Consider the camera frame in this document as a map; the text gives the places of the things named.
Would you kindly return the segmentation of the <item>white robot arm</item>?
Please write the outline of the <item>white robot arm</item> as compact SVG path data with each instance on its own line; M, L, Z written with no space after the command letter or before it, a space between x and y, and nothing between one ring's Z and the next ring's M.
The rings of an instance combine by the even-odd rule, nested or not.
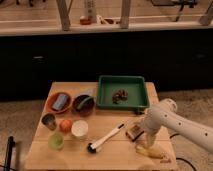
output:
M142 121L143 130L155 135L164 126L213 154L213 128L181 117L177 109L176 102L169 98L151 105Z

